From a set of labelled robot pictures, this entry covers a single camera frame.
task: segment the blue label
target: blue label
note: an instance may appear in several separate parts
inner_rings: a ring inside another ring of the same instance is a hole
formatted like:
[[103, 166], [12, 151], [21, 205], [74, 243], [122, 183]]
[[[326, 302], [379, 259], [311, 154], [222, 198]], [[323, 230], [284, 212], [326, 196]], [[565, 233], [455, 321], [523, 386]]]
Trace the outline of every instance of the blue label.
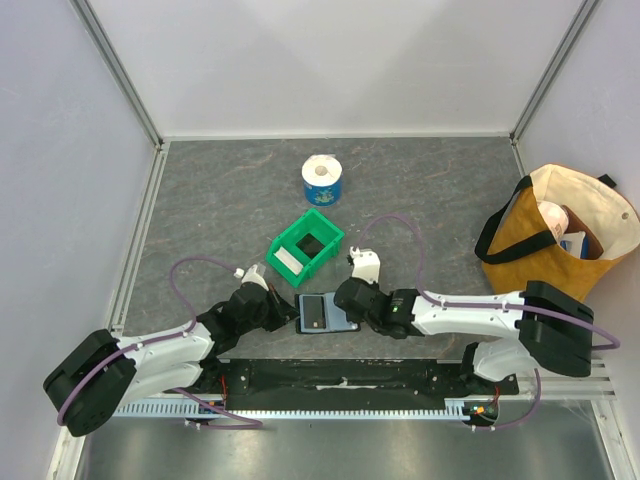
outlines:
[[304, 194], [312, 205], [318, 207], [328, 207], [340, 200], [342, 193], [342, 178], [338, 179], [333, 185], [326, 187], [316, 187], [304, 182]]

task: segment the black mount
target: black mount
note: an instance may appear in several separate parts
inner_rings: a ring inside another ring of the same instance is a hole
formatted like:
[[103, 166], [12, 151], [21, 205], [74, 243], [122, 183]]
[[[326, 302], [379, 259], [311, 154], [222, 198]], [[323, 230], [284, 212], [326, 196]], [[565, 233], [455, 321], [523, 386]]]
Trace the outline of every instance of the black mount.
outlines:
[[413, 325], [411, 310], [416, 289], [400, 289], [385, 295], [377, 283], [350, 277], [336, 290], [333, 303], [347, 313], [350, 322], [367, 322], [371, 329], [395, 339], [422, 337]]
[[[227, 302], [220, 302], [197, 317], [215, 342], [211, 353], [201, 361], [207, 377], [212, 378], [212, 373], [218, 371], [220, 362], [216, 356], [235, 347], [241, 335], [256, 328], [272, 332], [298, 316], [298, 311], [278, 295], [272, 285], [267, 292], [252, 282], [242, 284]], [[118, 341], [109, 331], [97, 330], [51, 372], [43, 387], [56, 410], [60, 411], [85, 375], [118, 351]], [[111, 418], [136, 372], [133, 360], [119, 356], [96, 375], [79, 392], [64, 416], [71, 435], [87, 435]]]
[[[545, 282], [528, 282], [526, 305], [571, 315], [593, 324], [593, 310]], [[556, 318], [524, 312], [518, 339], [541, 367], [568, 377], [591, 375], [593, 333]]]

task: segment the gray marble surface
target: gray marble surface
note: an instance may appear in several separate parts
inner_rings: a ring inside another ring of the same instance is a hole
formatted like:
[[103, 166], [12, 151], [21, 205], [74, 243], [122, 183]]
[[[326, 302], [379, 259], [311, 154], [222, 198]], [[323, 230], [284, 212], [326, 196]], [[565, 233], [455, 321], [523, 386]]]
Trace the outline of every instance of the gray marble surface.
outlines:
[[[488, 216], [519, 178], [506, 138], [386, 138], [174, 142], [146, 238], [126, 317], [125, 334], [144, 334], [188, 321], [167, 282], [171, 265], [204, 254], [247, 268], [263, 261], [274, 237], [311, 207], [300, 168], [312, 154], [334, 154], [344, 168], [343, 196], [321, 210], [346, 236], [330, 260], [298, 293], [334, 291], [351, 271], [349, 245], [374, 217], [413, 218], [426, 243], [426, 288], [486, 294], [490, 287], [473, 254]], [[382, 261], [384, 291], [413, 287], [418, 249], [400, 224], [383, 222], [363, 247]], [[270, 266], [268, 280], [287, 300], [294, 289]], [[197, 311], [226, 300], [238, 281], [201, 262], [179, 270], [177, 283]], [[238, 358], [458, 359], [468, 335], [394, 340], [364, 326], [358, 333], [298, 335], [294, 325], [245, 335], [226, 354]]]

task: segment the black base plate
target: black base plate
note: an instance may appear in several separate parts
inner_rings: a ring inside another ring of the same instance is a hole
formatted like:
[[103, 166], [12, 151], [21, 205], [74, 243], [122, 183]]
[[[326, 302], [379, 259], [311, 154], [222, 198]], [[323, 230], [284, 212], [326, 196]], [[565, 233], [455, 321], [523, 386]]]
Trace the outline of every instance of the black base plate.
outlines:
[[[225, 376], [230, 410], [442, 409], [445, 398], [495, 393], [494, 384], [463, 382], [459, 363], [437, 360], [234, 359], [220, 364], [219, 373]], [[349, 386], [375, 388], [322, 388], [345, 380]], [[200, 385], [209, 387], [189, 390], [220, 393], [215, 381]], [[501, 395], [518, 394], [515, 375], [495, 385]]]

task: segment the green plastic crate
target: green plastic crate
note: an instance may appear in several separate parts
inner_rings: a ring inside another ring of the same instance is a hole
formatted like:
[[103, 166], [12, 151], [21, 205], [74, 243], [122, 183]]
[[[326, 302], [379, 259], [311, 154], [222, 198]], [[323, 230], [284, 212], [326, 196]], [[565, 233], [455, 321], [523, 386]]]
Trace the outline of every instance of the green plastic crate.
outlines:
[[[313, 235], [324, 248], [313, 258], [308, 257], [297, 243], [307, 234]], [[293, 225], [274, 238], [267, 252], [267, 262], [275, 268], [294, 288], [299, 287], [304, 281], [311, 278], [318, 269], [331, 257], [340, 252], [340, 242], [344, 232], [331, 223], [324, 215], [315, 209], [307, 211], [296, 220]], [[284, 248], [298, 262], [302, 264], [299, 274], [293, 273], [284, 263], [275, 256], [276, 252]]]

